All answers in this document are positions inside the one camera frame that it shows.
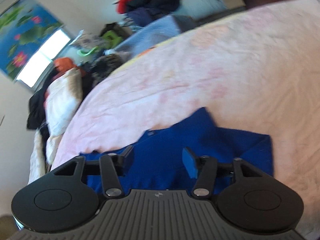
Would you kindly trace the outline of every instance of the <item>crosshair logo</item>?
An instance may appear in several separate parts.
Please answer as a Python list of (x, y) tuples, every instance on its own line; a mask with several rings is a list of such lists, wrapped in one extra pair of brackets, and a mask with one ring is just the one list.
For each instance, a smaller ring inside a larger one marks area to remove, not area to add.
[(163, 194), (162, 194), (161, 192), (158, 192), (158, 193), (155, 194), (155, 196), (156, 196), (157, 198), (160, 198), (160, 197), (163, 196)]

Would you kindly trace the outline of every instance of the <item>floral window shade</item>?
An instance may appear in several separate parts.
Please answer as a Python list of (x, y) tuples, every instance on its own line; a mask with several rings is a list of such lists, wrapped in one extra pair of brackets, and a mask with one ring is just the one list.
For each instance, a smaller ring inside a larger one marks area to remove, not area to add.
[(62, 24), (35, 0), (19, 0), (0, 15), (0, 69), (14, 80)]

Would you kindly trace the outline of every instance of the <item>bright window pane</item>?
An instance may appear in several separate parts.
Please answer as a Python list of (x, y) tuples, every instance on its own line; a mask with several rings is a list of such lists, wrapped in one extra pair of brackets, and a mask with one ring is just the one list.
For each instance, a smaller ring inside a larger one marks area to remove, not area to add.
[(55, 58), (68, 44), (70, 38), (62, 31), (57, 30), (39, 49), (48, 58)]
[(33, 87), (50, 63), (51, 60), (45, 57), (41, 52), (36, 52), (21, 70), (20, 74), (17, 76), (17, 80), (21, 80), (29, 87)]

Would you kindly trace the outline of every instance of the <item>ribbed gray surface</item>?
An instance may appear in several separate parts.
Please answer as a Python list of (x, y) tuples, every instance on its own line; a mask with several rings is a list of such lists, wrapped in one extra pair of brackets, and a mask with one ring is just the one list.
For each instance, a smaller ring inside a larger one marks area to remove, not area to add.
[(58, 234), (26, 229), (12, 240), (302, 240), (290, 231), (275, 236), (242, 232), (219, 217), (208, 201), (186, 191), (132, 190), (128, 197), (109, 200), (87, 224)]

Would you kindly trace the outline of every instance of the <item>bed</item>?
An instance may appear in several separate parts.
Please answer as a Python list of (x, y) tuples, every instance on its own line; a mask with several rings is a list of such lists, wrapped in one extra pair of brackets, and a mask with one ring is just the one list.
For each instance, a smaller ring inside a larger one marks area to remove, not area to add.
[(269, 134), (275, 178), (298, 192), (297, 230), (320, 236), (320, 0), (207, 24), (127, 62), (87, 96), (52, 168), (119, 149), (205, 106), (218, 126)]

